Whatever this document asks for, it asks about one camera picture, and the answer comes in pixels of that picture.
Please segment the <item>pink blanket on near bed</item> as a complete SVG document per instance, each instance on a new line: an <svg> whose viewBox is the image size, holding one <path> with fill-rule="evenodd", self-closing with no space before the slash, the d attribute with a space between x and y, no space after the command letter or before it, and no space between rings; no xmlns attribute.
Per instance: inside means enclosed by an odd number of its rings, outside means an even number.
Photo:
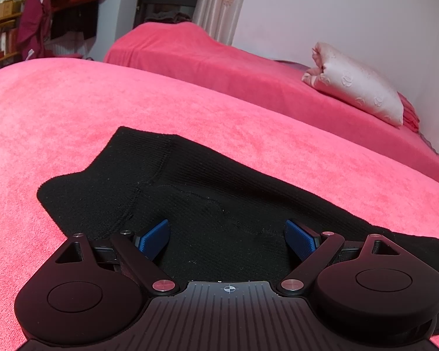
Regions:
<svg viewBox="0 0 439 351"><path fill-rule="evenodd" d="M0 350L19 290L73 233L168 220L180 284L277 282L293 217L380 233L439 271L439 183L287 116L177 79L82 59L0 70Z"/></svg>

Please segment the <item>pink-covered far bed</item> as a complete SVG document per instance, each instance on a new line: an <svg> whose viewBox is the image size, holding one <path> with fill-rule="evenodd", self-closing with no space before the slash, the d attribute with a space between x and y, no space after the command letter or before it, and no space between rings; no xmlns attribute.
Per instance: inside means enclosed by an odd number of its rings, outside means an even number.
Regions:
<svg viewBox="0 0 439 351"><path fill-rule="evenodd" d="M394 127L304 83L306 70L222 44L192 22L147 22L119 38L105 62L216 90L311 124L439 182L439 154L419 133Z"/></svg>

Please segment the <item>black knit pants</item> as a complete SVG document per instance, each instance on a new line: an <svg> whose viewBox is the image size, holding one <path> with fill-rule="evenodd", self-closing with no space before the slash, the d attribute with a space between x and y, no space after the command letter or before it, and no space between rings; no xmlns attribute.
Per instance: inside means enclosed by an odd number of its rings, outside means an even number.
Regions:
<svg viewBox="0 0 439 351"><path fill-rule="evenodd" d="M167 219L160 266L180 284L278 282L298 264L284 241L288 219L353 241L381 234L439 272L438 238L374 226L179 135L118 128L85 170L46 181L37 198L64 234L91 240Z"/></svg>

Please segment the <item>wooden shelf with boxes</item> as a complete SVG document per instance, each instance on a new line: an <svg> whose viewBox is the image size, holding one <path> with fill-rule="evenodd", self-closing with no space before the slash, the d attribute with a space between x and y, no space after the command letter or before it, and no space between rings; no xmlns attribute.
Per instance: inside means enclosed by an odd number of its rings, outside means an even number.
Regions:
<svg viewBox="0 0 439 351"><path fill-rule="evenodd" d="M21 0L0 2L0 67L14 63L20 58L16 38L22 5Z"/></svg>

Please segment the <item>hanging clothes on rack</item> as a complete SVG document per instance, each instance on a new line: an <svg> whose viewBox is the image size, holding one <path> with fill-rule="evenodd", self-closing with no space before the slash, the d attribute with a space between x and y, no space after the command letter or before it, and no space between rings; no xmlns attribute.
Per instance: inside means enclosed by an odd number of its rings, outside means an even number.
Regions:
<svg viewBox="0 0 439 351"><path fill-rule="evenodd" d="M86 40L97 35L99 0L50 0L50 6L50 40L67 32L79 32Z"/></svg>

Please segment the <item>maroon hanging garment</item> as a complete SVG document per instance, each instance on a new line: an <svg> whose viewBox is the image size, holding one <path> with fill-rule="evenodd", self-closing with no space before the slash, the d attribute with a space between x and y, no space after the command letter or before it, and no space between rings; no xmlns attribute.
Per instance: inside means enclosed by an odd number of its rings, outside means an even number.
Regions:
<svg viewBox="0 0 439 351"><path fill-rule="evenodd" d="M46 56L44 42L50 33L50 0L26 0L16 38L23 61Z"/></svg>

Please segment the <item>folded cream quilt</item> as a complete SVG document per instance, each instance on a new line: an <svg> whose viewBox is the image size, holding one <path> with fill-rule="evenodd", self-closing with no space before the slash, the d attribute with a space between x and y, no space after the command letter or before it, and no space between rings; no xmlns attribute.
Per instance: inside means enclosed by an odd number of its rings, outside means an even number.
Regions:
<svg viewBox="0 0 439 351"><path fill-rule="evenodd" d="M375 70L325 42L312 48L315 66L301 80L313 89L400 127L404 106L396 88Z"/></svg>

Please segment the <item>folded pink blanket stack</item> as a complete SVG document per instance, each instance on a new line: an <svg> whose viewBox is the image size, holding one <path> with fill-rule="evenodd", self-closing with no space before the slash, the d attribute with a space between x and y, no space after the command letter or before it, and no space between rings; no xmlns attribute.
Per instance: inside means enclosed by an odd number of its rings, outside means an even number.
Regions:
<svg viewBox="0 0 439 351"><path fill-rule="evenodd" d="M410 129L412 132L419 133L420 119L416 114L414 106L411 102L402 94L398 94L404 107L403 112L403 125Z"/></svg>

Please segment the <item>pink patterned curtain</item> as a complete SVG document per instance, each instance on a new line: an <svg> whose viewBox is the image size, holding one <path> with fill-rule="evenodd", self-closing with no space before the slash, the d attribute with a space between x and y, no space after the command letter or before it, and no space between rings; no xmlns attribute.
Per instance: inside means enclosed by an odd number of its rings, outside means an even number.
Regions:
<svg viewBox="0 0 439 351"><path fill-rule="evenodd" d="M197 0L192 22L214 40L231 45L243 0Z"/></svg>

